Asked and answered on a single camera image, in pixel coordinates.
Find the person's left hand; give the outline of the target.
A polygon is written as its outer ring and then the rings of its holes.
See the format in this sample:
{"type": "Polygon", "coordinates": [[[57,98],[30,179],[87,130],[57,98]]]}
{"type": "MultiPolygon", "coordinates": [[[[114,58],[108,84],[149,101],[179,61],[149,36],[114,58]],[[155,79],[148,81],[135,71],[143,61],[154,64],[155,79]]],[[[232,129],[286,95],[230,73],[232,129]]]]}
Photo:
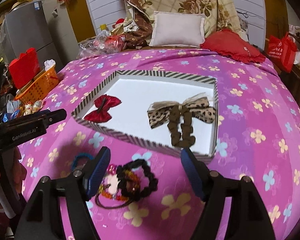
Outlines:
{"type": "Polygon", "coordinates": [[[23,181],[26,178],[27,170],[23,166],[22,163],[19,162],[21,159],[21,153],[18,147],[14,148],[14,159],[13,159],[13,166],[12,166],[12,179],[13,185],[17,193],[21,193],[23,181]]]}

